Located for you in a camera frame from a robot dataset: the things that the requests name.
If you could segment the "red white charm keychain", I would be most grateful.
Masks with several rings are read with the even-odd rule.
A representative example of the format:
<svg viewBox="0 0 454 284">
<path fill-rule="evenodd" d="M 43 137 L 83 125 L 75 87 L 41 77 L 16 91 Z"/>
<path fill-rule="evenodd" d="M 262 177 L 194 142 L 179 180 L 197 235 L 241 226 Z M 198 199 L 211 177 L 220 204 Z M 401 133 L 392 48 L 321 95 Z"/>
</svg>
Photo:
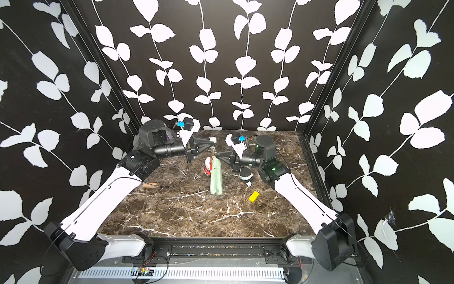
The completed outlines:
<svg viewBox="0 0 454 284">
<path fill-rule="evenodd" d="M 212 168 L 213 168 L 212 161 L 213 161 L 213 157 L 212 156 L 208 156 L 205 159 L 204 172 L 208 176 L 210 176 L 212 174 Z"/>
</svg>

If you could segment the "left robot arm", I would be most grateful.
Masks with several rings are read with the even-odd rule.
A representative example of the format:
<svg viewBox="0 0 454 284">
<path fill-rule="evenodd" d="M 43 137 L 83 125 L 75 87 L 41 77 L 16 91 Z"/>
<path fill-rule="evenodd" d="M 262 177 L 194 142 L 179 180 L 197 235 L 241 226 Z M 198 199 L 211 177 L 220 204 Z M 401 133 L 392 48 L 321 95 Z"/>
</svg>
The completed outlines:
<svg viewBox="0 0 454 284">
<path fill-rule="evenodd" d="M 138 130 L 138 142 L 116 165 L 108 180 L 75 212 L 60 223 L 49 223 L 44 232 L 52 245 L 78 271 L 118 257 L 146 259 L 153 241 L 140 234 L 106 235 L 98 229 L 121 201 L 156 170 L 167 157 L 184 156 L 188 161 L 216 144 L 215 138 L 196 134 L 201 125 L 186 117 L 177 122 L 179 132 L 161 120 L 150 120 Z"/>
</svg>

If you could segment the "green corduroy bag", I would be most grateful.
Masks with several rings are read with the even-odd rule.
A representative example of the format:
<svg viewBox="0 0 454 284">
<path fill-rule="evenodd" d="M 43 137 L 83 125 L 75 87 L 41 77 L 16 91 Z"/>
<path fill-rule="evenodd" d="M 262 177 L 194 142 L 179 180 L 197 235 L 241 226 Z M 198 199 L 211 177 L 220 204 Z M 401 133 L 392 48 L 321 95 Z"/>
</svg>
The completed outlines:
<svg viewBox="0 0 454 284">
<path fill-rule="evenodd" d="M 222 195 L 222 166 L 221 161 L 212 155 L 212 174 L 210 176 L 210 192 L 212 195 Z"/>
</svg>

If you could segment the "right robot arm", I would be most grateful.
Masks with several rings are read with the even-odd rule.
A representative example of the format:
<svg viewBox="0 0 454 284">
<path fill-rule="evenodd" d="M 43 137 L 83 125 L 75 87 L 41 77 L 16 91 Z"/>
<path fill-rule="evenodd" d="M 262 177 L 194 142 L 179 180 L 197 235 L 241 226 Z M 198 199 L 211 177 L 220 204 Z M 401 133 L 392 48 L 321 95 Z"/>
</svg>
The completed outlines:
<svg viewBox="0 0 454 284">
<path fill-rule="evenodd" d="M 289 237 L 284 249 L 292 258 L 314 259 L 327 271 L 333 271 L 355 253 L 357 238 L 353 219 L 339 215 L 311 194 L 292 173 L 280 155 L 271 136 L 260 135 L 255 140 L 255 152 L 247 150 L 247 138 L 228 134 L 226 144 L 230 151 L 217 154 L 217 158 L 240 173 L 242 169 L 258 169 L 261 180 L 288 200 L 312 228 L 313 236 Z"/>
</svg>

